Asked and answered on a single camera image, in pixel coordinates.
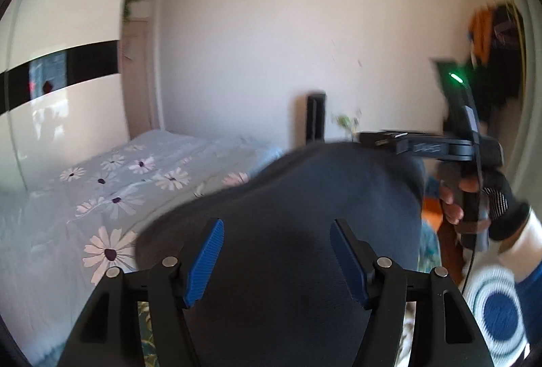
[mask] black handheld device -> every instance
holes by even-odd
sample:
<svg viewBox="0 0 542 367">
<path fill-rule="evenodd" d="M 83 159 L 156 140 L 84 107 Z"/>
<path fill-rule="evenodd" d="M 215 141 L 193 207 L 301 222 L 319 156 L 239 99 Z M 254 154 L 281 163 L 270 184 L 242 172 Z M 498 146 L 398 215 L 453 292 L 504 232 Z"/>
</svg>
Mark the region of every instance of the black handheld device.
<svg viewBox="0 0 542 367">
<path fill-rule="evenodd" d="M 358 141 L 366 148 L 457 162 L 461 175 L 478 176 L 479 188 L 483 188 L 483 169 L 502 167 L 502 147 L 497 140 L 480 134 L 472 91 L 463 69 L 454 61 L 434 63 L 448 102 L 451 133 L 440 136 L 408 131 L 361 132 Z M 461 236 L 461 244 L 469 250 L 486 251 L 489 247 L 487 196 L 482 191 L 463 192 L 462 196 L 463 222 L 471 233 Z"/>
</svg>

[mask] metal screw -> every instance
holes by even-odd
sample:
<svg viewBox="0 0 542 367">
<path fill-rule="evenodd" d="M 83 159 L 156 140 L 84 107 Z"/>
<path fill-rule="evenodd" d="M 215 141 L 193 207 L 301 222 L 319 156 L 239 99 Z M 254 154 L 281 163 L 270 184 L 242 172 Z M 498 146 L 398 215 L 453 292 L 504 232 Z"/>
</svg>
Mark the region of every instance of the metal screw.
<svg viewBox="0 0 542 367">
<path fill-rule="evenodd" d="M 388 259 L 387 257 L 380 257 L 376 263 L 378 264 L 378 266 L 380 266 L 381 268 L 389 268 L 391 266 L 391 260 Z"/>
<path fill-rule="evenodd" d="M 446 277 L 448 275 L 448 270 L 444 266 L 437 266 L 435 268 L 435 274 L 437 274 L 439 277 Z"/>
<path fill-rule="evenodd" d="M 171 268 L 175 266 L 177 262 L 177 258 L 170 255 L 169 257 L 166 257 L 164 260 L 162 260 L 162 265 L 164 265 L 166 268 Z"/>
<path fill-rule="evenodd" d="M 109 278 L 115 278 L 119 274 L 120 274 L 120 269 L 116 266 L 109 268 L 107 272 L 105 273 L 105 275 L 107 275 Z"/>
</svg>

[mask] orange object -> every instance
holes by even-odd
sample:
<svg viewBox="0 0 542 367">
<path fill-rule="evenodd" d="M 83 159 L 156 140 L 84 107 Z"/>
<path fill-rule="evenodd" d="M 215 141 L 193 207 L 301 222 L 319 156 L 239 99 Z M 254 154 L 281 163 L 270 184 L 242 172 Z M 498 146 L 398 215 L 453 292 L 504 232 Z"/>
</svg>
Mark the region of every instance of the orange object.
<svg viewBox="0 0 542 367">
<path fill-rule="evenodd" d="M 434 232 L 442 225 L 442 210 L 438 199 L 425 197 L 423 199 L 422 219 L 431 225 Z"/>
<path fill-rule="evenodd" d="M 474 55 L 480 59 L 484 66 L 487 66 L 489 53 L 491 52 L 493 12 L 493 8 L 476 11 L 469 26 L 469 32 L 473 38 Z"/>
</svg>

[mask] black stripe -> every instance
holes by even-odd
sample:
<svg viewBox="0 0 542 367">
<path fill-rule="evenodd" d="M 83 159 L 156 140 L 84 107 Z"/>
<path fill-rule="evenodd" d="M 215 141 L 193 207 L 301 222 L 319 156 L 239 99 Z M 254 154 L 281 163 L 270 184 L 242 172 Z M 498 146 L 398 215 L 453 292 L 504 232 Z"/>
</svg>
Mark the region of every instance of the black stripe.
<svg viewBox="0 0 542 367">
<path fill-rule="evenodd" d="M 6 105 L 5 105 L 5 86 L 4 81 L 6 79 L 5 72 L 0 73 L 0 115 L 5 113 Z"/>
<path fill-rule="evenodd" d="M 117 40 L 84 44 L 44 55 L 2 74 L 2 78 L 7 74 L 7 84 L 0 81 L 0 114 L 54 90 L 118 72 Z"/>
</svg>

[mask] clothing hanging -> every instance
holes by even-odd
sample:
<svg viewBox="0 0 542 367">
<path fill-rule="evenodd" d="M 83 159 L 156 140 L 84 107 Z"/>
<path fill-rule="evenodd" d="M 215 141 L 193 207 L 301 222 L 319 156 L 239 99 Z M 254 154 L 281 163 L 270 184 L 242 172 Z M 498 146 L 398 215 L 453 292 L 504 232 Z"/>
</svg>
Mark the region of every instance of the clothing hanging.
<svg viewBox="0 0 542 367">
<path fill-rule="evenodd" d="M 515 17 L 513 6 L 506 3 L 476 12 L 471 21 L 474 62 L 468 65 L 469 82 L 478 116 L 486 123 L 494 108 L 520 95 L 523 18 L 518 12 L 518 24 Z"/>
</svg>

